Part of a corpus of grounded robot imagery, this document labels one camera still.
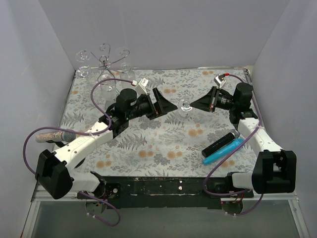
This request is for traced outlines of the patterned tumbler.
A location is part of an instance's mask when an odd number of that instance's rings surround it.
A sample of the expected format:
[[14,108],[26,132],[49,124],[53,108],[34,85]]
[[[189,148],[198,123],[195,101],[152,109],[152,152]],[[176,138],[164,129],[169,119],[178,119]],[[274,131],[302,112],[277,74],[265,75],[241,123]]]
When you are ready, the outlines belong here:
[[121,65],[120,78],[125,80],[135,80],[135,73],[132,70],[130,64],[123,62]]
[[108,79],[108,81],[100,84],[103,97],[106,101],[113,100],[116,97],[116,82],[112,80],[113,76],[108,73],[103,73],[100,77],[100,81],[105,79]]

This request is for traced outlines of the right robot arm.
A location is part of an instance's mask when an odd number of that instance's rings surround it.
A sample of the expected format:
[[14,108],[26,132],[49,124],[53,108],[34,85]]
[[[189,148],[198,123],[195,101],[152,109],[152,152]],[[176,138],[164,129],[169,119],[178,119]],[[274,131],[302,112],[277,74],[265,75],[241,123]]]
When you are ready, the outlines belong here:
[[228,110],[230,122],[257,156],[253,171],[228,174],[228,182],[224,184],[228,196],[235,197],[242,189],[258,194],[292,193],[296,183],[296,155],[277,145],[260,126],[251,109],[252,96],[253,87],[247,83],[238,83],[233,95],[214,86],[190,105],[206,112],[214,112],[216,108]]

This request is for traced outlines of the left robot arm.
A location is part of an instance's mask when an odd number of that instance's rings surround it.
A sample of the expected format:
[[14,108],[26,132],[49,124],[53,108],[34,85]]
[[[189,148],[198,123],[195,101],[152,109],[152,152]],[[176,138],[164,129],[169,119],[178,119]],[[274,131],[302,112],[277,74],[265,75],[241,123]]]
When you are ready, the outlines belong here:
[[123,89],[108,107],[106,115],[87,131],[61,148],[44,150],[38,159],[35,178],[52,196],[60,199],[70,191],[87,191],[94,198],[105,194],[105,180],[96,172],[73,173],[73,170],[98,147],[115,139],[129,126],[129,121],[142,116],[156,119],[177,109],[157,88],[153,89],[156,102],[147,93],[137,95],[133,89]]

